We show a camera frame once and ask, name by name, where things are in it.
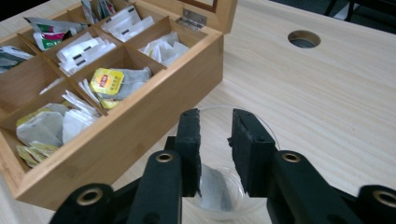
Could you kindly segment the clear plastic cup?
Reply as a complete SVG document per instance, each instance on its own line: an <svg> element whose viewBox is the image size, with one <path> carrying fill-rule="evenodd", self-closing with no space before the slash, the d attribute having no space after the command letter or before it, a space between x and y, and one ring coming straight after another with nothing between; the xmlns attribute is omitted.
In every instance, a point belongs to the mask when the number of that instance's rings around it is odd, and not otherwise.
<svg viewBox="0 0 396 224"><path fill-rule="evenodd" d="M183 204L209 221L242 221L266 207L264 198L251 198L244 192L240 176L235 170L228 139L232 135L233 110L236 105L207 105L199 108L202 166L205 164L224 175L230 191L233 210L212 211L199 205L200 193L185 198Z"/></svg>

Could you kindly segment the wooden tea box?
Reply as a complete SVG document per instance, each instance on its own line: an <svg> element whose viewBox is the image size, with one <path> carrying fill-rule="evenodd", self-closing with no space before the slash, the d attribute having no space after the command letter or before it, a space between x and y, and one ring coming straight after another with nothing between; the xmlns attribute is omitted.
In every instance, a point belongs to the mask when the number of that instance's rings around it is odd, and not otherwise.
<svg viewBox="0 0 396 224"><path fill-rule="evenodd" d="M100 24L90 25L87 34L114 48L71 76L59 66L59 48L40 50L31 28L0 38L0 46L33 56L0 75L0 176L18 201L55 210L83 185L114 183L222 80L224 36L232 29L238 0L213 0L210 7L197 0L110 1L116 10L135 7L153 25L127 41ZM148 67L153 77L107 110L78 85L100 67ZM17 121L62 102L67 92L88 100L99 119L31 168L17 153Z"/></svg>

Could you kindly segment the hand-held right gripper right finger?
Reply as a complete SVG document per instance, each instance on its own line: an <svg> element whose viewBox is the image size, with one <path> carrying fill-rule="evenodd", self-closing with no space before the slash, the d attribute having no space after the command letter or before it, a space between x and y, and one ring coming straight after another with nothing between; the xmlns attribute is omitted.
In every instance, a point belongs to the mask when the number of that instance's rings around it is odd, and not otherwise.
<svg viewBox="0 0 396 224"><path fill-rule="evenodd" d="M254 114L235 108L228 141L244 192L251 198L266 198L272 157L276 153L275 139Z"/></svg>

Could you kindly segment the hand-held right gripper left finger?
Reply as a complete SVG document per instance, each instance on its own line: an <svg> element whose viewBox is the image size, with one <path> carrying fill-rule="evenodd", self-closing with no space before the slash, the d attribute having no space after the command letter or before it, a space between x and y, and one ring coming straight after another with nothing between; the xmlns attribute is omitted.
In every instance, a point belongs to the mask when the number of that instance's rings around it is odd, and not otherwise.
<svg viewBox="0 0 396 224"><path fill-rule="evenodd" d="M200 193L202 164L200 157L200 111L197 108L182 112L177 133L167 138L165 148L174 150L181 158L182 196Z"/></svg>

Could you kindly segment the assortment of tea bags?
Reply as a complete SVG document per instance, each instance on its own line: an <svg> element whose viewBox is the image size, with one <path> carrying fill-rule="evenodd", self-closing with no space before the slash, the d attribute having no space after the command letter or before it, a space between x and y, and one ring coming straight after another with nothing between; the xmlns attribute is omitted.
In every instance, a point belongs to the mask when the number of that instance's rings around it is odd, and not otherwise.
<svg viewBox="0 0 396 224"><path fill-rule="evenodd" d="M47 50L64 41L68 34L79 31L77 23L30 18L34 37L41 50ZM125 42L154 25L154 19L137 15L134 7L127 7L110 18L102 28ZM57 52L59 68L70 77L77 71L105 55L116 45L102 37L84 33ZM168 65L189 50L170 32L151 42L140 51L163 65ZM30 99L46 94L65 82L52 77L36 85L34 79L47 75L37 69L38 58L12 45L0 46L0 105L4 109L20 108ZM104 109L115 107L121 100L139 89L152 77L148 67L141 69L99 67L90 79L84 78L78 86ZM49 102L15 121L18 155L31 168L51 156L58 148L75 138L100 118L92 105L70 90L62 93L61 103Z"/></svg>

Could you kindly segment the grey paper tea bag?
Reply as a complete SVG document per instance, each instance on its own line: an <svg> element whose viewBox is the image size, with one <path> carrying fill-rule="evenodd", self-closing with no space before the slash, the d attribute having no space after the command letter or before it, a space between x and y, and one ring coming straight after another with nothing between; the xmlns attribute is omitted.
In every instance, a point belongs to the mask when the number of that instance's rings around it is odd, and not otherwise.
<svg viewBox="0 0 396 224"><path fill-rule="evenodd" d="M207 210L229 212L233 202L222 172L207 165L202 166L199 205Z"/></svg>

